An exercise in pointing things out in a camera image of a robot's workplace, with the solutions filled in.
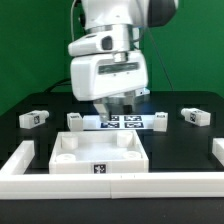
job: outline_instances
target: black and white pattern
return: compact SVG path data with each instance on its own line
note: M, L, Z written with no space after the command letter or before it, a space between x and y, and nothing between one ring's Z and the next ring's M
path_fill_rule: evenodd
M76 118L80 118L78 115L72 115L72 116L70 116L70 118L72 118L72 119L76 119Z
M144 128L142 122L125 122L125 128Z
M195 122L196 121L196 114L190 114L190 121Z
M101 128L120 128L120 124L118 122L101 123Z
M159 114L159 115L157 115L156 117L158 117L158 118L166 118L166 115Z
M33 119L34 119L34 124L39 124L40 123L40 116L36 116Z
M113 115L113 116L111 116L110 121L120 121L120 118L119 118L119 116Z
M107 165L106 164L94 164L93 172L94 172L94 174L107 173Z
M124 120L125 121L142 121L142 117L141 116L124 116Z

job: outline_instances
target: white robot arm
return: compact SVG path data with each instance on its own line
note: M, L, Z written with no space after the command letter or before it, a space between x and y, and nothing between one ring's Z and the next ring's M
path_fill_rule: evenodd
M146 63L134 47L134 27L165 25L178 0L82 0L86 36L69 45L72 88L80 101L139 92L148 85ZM96 109L102 115L102 107ZM106 121L108 116L101 116Z

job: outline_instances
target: open white box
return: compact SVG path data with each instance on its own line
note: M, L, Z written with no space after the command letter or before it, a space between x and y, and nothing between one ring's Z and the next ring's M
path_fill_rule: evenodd
M135 130L58 133L50 174L147 173L149 160Z

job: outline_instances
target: green wall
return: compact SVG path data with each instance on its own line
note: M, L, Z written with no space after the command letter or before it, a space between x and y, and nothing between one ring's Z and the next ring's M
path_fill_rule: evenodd
M69 77L72 0L0 0L0 114ZM175 18L152 33L175 90L224 96L224 1L180 0ZM75 22L75 37L82 34ZM146 33L151 90L170 90Z
M180 0L175 18L152 29L178 91L213 91L224 97L224 1ZM170 90L148 34L144 54L152 90Z

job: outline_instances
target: table surface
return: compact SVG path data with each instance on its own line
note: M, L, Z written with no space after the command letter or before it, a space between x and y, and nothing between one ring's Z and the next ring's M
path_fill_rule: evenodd
M198 108L211 113L211 125L198 127L184 121L182 108ZM121 108L112 107L122 115ZM47 123L26 130L19 128L19 115L33 110L48 110ZM0 117L0 167L23 140L34 140L35 158L26 173L48 173L48 162L58 132L68 131L67 113L96 115L92 102L78 102L72 93L36 93L28 96ZM223 171L212 155L212 140L224 137L224 99L210 92L153 92L147 102L137 103L134 114L167 112L166 133L137 130L149 157L149 172ZM30 223L134 223L152 220L182 223L195 220L220 223L222 198L119 199L119 200L29 200L0 201L0 222Z

